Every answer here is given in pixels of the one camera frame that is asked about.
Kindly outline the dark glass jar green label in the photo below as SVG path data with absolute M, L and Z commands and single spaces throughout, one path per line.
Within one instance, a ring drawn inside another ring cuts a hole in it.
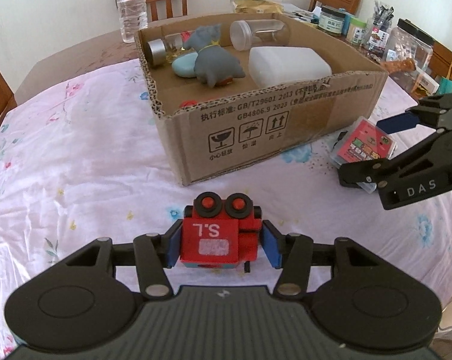
M 342 34 L 346 13 L 334 7 L 323 6 L 319 18 L 319 28 L 334 36 Z

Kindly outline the pink card game box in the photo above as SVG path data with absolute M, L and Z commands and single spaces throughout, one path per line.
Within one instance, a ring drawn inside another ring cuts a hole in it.
M 339 133 L 330 160 L 339 169 L 345 163 L 392 158 L 396 148 L 397 142 L 391 136 L 361 116 Z

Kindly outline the wooden chair right side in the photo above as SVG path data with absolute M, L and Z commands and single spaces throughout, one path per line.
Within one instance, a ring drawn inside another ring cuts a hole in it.
M 452 51 L 438 41 L 434 42 L 433 55 L 429 61 L 430 76 L 437 82 L 446 77 L 452 62 Z

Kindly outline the pen holder cup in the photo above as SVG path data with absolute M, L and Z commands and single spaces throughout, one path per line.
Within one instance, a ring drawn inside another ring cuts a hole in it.
M 390 29 L 394 18 L 394 8 L 381 1 L 376 1 L 372 17 L 368 20 L 361 46 L 370 55 L 381 58 L 386 49 Z

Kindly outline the pink floral tablecloth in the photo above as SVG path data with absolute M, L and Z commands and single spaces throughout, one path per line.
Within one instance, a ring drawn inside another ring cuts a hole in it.
M 183 187 L 168 164 L 136 60 L 67 80 L 10 111 L 0 128 L 0 359 L 14 340 L 4 305 L 17 287 L 90 241 L 165 232 L 204 191 L 242 192 L 285 233 L 348 236 L 452 296 L 452 192 L 385 211 L 346 189 L 327 135 L 251 167 Z

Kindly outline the white translucent plastic box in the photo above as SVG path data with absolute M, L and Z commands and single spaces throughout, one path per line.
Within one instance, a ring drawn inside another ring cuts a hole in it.
M 261 46 L 250 51 L 249 73 L 256 86 L 267 88 L 319 80 L 331 76 L 332 68 L 311 48 Z

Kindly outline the open cardboard box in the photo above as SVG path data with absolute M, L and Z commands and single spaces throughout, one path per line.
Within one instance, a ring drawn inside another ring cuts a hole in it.
M 319 80 L 259 88 L 251 76 L 210 88 L 178 77 L 170 64 L 157 68 L 145 58 L 146 43 L 165 35 L 221 24 L 220 43 L 232 49 L 229 28 L 239 19 L 227 13 L 183 16 L 153 24 L 135 35 L 157 131 L 171 170 L 190 185 L 247 167 L 369 117 L 387 72 L 356 49 L 291 18 L 289 44 L 314 50 L 332 68 Z M 186 108 L 188 100 L 198 104 Z

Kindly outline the capsule bottle silver cap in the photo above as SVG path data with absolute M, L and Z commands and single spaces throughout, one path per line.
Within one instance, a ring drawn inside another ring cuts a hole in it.
M 193 35 L 193 31 L 183 31 L 165 35 L 162 38 L 148 41 L 145 47 L 145 58 L 150 66 L 159 67 L 165 63 L 173 63 L 183 55 L 197 55 L 194 49 L 185 49 L 185 41 Z

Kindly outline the small white carton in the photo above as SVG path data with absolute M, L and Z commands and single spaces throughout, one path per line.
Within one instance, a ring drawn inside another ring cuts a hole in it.
M 439 88 L 439 83 L 426 72 L 420 72 L 417 84 L 418 88 L 425 92 L 427 96 L 434 95 Z

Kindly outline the red wooden toy train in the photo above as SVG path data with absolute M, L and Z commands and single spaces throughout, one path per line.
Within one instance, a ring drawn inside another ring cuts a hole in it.
M 262 209 L 244 193 L 225 199 L 214 192 L 199 194 L 184 209 L 180 261 L 186 267 L 250 272 L 257 259 Z

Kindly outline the light blue oval case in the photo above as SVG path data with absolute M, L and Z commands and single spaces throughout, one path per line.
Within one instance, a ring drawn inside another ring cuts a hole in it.
M 195 78 L 195 64 L 197 56 L 198 53 L 191 52 L 177 57 L 171 63 L 174 74 L 182 78 Z

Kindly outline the clear water bottle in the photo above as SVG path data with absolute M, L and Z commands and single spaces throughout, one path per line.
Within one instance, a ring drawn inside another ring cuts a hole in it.
M 148 27 L 146 0 L 116 0 L 121 34 L 125 43 L 133 43 L 135 34 Z

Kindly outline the small green lid jar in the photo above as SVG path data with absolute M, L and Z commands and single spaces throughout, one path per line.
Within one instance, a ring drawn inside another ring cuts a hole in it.
M 352 45 L 359 45 L 363 41 L 367 23 L 352 16 L 350 18 L 348 32 L 346 34 L 346 41 Z

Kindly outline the black toy train car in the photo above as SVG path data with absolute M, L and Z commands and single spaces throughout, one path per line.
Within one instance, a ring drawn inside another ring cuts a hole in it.
M 186 108 L 186 107 L 194 107 L 195 105 L 197 105 L 198 102 L 194 101 L 194 100 L 188 100 L 188 101 L 184 101 L 182 102 L 179 107 L 180 108 Z

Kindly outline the clear plastic jar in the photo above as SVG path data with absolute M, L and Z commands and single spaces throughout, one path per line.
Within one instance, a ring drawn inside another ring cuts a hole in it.
M 231 23 L 230 40 L 238 51 L 253 47 L 286 46 L 290 40 L 290 29 L 281 20 L 256 19 L 236 20 Z

